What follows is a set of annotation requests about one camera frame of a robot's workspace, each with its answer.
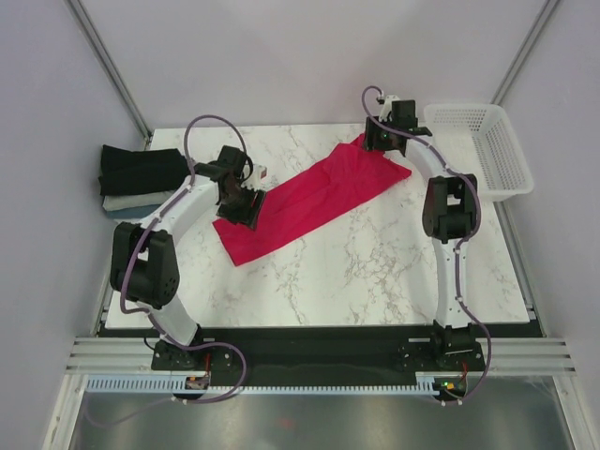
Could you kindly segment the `red t shirt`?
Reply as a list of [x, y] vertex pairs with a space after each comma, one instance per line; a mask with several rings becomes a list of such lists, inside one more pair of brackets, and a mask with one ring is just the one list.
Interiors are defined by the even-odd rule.
[[256, 261], [411, 177], [411, 170], [363, 149], [363, 141], [359, 135], [337, 144], [329, 156], [268, 191], [254, 231], [214, 221], [232, 263]]

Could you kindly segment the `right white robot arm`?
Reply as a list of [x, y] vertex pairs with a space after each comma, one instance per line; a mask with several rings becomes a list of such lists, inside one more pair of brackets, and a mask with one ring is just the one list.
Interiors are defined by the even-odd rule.
[[466, 256], [469, 240], [481, 223], [477, 179], [451, 168], [420, 127], [413, 100], [380, 93], [378, 115], [367, 113], [363, 146], [368, 151], [394, 151], [408, 159], [427, 182], [422, 224], [431, 239], [437, 264], [438, 304], [434, 322], [441, 328], [468, 327]]

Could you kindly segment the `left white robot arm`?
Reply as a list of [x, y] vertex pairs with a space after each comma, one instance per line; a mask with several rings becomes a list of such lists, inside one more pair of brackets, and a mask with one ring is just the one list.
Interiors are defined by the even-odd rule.
[[114, 230], [110, 283], [120, 293], [125, 314], [144, 313], [161, 338], [174, 345], [173, 358], [184, 368], [204, 361], [200, 326], [178, 295], [176, 247], [192, 225], [216, 216], [255, 231], [266, 192], [246, 152], [223, 146], [216, 160], [197, 163], [182, 186], [155, 212]]

